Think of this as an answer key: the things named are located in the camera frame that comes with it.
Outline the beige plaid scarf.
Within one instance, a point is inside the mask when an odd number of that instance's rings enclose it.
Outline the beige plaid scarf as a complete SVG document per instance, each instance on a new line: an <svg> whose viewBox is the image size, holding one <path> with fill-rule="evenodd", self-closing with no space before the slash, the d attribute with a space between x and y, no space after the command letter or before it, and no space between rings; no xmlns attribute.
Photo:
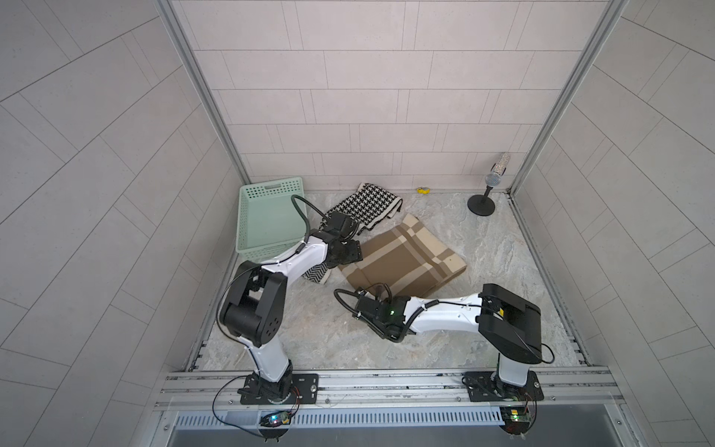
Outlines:
<svg viewBox="0 0 715 447"><path fill-rule="evenodd" d="M340 267L355 289L384 283L392 294L426 298L467 271L465 261L411 214L360 247L363 259Z"/></svg>

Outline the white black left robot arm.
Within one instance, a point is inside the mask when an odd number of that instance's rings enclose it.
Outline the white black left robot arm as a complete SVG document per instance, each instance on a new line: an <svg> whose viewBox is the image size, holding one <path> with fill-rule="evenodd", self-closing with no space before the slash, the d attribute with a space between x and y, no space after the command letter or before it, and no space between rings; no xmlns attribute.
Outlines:
<svg viewBox="0 0 715 447"><path fill-rule="evenodd" d="M242 393L271 403L292 395L292 363L277 337L290 285L314 266L334 268L362 259L355 239L359 221L342 212L321 213L320 227L313 229L299 204L320 210L298 195L290 202L305 224L304 237L275 259L242 263L216 313L219 328L249 350L255 365Z"/></svg>

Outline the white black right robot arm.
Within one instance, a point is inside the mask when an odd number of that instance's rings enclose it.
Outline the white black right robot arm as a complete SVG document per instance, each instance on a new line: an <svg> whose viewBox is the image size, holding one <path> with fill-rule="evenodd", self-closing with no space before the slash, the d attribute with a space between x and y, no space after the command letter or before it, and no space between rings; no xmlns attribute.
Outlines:
<svg viewBox="0 0 715 447"><path fill-rule="evenodd" d="M494 372L466 372L462 384L473 402L543 400L544 393L532 368L545 359L542 348L541 309L521 296L487 283L477 294L452 299L424 299L392 294L372 296L365 289L336 289L333 296L356 320L380 338L398 344L409 335L431 332L478 333L498 352Z"/></svg>

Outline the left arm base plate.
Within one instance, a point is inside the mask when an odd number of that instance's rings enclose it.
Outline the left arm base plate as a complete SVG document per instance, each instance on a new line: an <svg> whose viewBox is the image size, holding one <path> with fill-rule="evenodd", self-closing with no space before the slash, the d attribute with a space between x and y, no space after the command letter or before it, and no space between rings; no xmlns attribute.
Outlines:
<svg viewBox="0 0 715 447"><path fill-rule="evenodd" d="M238 394L243 405L315 404L319 384L318 374L291 372L276 383L252 374Z"/></svg>

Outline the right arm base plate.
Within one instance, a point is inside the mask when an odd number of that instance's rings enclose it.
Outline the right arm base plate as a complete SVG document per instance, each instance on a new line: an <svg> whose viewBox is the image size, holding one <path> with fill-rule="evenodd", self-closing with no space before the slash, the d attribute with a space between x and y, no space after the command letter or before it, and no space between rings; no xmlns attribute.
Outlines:
<svg viewBox="0 0 715 447"><path fill-rule="evenodd" d="M541 402L545 398L535 372L528 372L524 387L502 381L497 371L466 372L462 384L467 388L471 402Z"/></svg>

